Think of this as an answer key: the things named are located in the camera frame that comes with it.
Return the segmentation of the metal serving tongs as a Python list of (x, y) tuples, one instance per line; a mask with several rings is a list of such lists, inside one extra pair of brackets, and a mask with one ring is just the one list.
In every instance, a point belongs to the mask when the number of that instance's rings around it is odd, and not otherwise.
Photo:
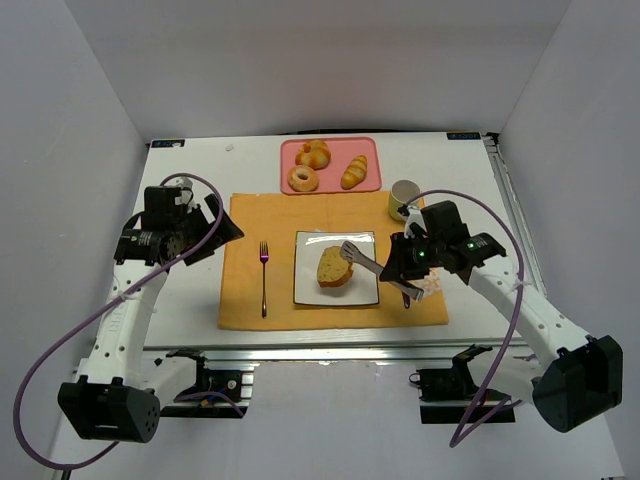
[[(352, 242), (344, 241), (342, 243), (340, 247), (340, 255), (344, 260), (361, 265), (366, 270), (372, 272), (379, 281), (382, 280), (381, 274), (383, 267), (376, 261), (364, 255)], [(390, 284), (402, 292), (406, 307), (408, 307), (411, 300), (420, 302), (424, 297), (423, 289), (406, 281), (391, 281)]]

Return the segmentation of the sliced loaf bread piece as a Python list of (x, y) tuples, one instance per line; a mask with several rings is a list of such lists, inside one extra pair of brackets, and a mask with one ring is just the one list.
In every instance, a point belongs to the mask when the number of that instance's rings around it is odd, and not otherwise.
[(319, 260), (316, 279), (321, 288), (338, 288), (353, 275), (353, 265), (341, 256), (340, 246), (326, 248)]

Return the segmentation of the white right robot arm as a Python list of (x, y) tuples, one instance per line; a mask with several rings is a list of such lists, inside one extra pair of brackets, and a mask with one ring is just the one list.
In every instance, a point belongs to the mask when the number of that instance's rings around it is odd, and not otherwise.
[(610, 336), (596, 338), (525, 283), (521, 267), (491, 235), (471, 235), (457, 206), (443, 201), (398, 209), (402, 232), (379, 278), (406, 285), (441, 268), (484, 297), (509, 322), (534, 357), (510, 357), (504, 348), (473, 345), (448, 370), (421, 377), (425, 400), (467, 397), (475, 408), (487, 389), (535, 406), (554, 430), (566, 433), (622, 400), (623, 352)]

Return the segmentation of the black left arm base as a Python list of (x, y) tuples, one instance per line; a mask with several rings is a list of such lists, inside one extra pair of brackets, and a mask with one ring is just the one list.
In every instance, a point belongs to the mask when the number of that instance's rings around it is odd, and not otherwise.
[(188, 358), (196, 363), (195, 382), (179, 393), (161, 412), (164, 418), (241, 419), (251, 398), (252, 373), (215, 367), (202, 351), (179, 349), (169, 358)]

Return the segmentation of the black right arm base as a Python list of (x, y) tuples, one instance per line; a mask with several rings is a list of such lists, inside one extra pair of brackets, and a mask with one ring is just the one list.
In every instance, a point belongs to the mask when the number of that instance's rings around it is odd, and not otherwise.
[[(476, 356), (492, 352), (493, 348), (484, 345), (472, 345), (453, 357), (451, 366), (446, 368), (422, 368), (409, 375), (410, 385), (417, 388), (420, 399), (420, 419), (423, 425), (455, 425), (473, 399), (481, 380), (471, 379), (467, 364)], [(501, 393), (487, 389), (481, 397), (478, 407), (468, 420), (468, 424), (482, 416), (506, 398)], [(515, 423), (512, 402), (506, 403), (486, 423)]]

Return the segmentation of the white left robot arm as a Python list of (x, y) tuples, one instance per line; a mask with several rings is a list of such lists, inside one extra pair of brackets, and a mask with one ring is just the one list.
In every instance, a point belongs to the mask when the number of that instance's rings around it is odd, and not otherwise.
[(194, 199), (198, 177), (172, 174), (145, 189), (143, 208), (121, 231), (113, 291), (96, 340), (77, 377), (61, 385), (58, 404), (84, 440), (147, 443), (161, 411), (201, 385), (204, 359), (173, 352), (147, 371), (142, 354), (155, 304), (170, 269), (193, 265), (243, 238), (217, 191)]

